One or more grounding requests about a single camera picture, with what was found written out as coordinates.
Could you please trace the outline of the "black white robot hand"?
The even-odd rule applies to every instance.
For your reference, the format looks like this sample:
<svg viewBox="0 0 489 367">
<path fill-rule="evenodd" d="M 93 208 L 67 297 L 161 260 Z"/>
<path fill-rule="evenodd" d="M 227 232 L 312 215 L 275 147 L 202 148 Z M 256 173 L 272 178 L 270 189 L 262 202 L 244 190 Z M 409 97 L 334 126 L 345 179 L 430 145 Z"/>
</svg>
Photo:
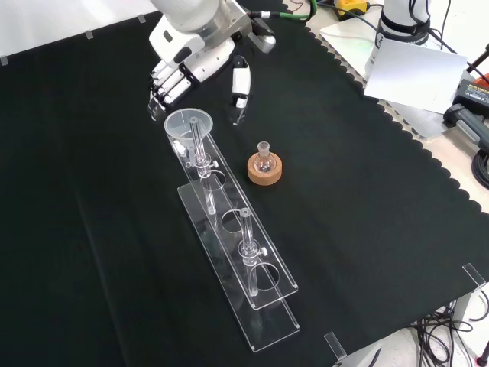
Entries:
<svg viewBox="0 0 489 367">
<path fill-rule="evenodd" d="M 153 68 L 149 81 L 150 117 L 159 122 L 193 89 L 219 74 L 228 64 L 234 64 L 230 121 L 237 125 L 245 118 L 251 88 L 249 63 L 235 55 L 236 44 L 251 33 L 247 15 L 225 18 L 221 24 L 212 20 L 204 28 L 205 39 L 196 32 L 181 31 L 163 15 L 151 32 L 149 40 L 160 62 Z"/>
</svg>

